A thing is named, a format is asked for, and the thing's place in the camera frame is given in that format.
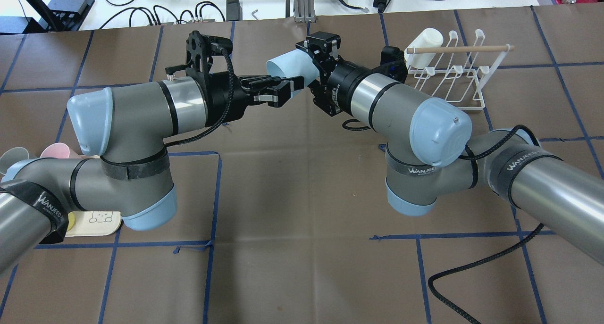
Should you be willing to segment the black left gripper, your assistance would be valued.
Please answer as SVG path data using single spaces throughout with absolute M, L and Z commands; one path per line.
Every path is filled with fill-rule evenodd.
M 204 75 L 206 83 L 206 122 L 205 126 L 214 125 L 224 113 L 229 96 L 229 72 L 220 71 Z M 253 98 L 246 91 L 261 91 L 254 95 L 254 104 L 267 103 L 270 107 L 280 108 L 300 90 L 304 89 L 304 81 L 283 81 L 282 77 L 273 75 L 235 75 L 231 104 L 224 122 L 239 120 L 245 110 L 253 106 Z

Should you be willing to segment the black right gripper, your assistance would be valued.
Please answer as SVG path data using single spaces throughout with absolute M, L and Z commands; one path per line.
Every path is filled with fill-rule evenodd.
M 352 115 L 352 96 L 370 69 L 347 60 L 339 60 L 341 38 L 328 32 L 311 33 L 296 43 L 319 71 L 320 77 L 309 84 L 313 103 L 329 116 Z

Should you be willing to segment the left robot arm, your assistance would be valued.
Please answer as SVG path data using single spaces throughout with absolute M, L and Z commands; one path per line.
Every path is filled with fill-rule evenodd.
M 177 212 L 168 137 L 237 120 L 250 105 L 282 106 L 301 75 L 227 71 L 75 95 L 67 111 L 84 158 L 13 163 L 1 180 L 1 274 L 37 244 L 58 244 L 75 211 L 119 212 L 152 230 Z

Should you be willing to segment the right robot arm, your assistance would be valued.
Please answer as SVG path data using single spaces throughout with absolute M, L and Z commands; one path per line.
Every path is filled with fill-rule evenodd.
M 603 180 L 567 164 L 518 125 L 472 135 L 470 116 L 405 84 L 408 56 L 384 47 L 380 66 L 344 60 L 336 34 L 296 44 L 315 104 L 347 113 L 386 139 L 387 200 L 397 212 L 427 214 L 438 197 L 486 185 L 598 263 L 604 258 Z

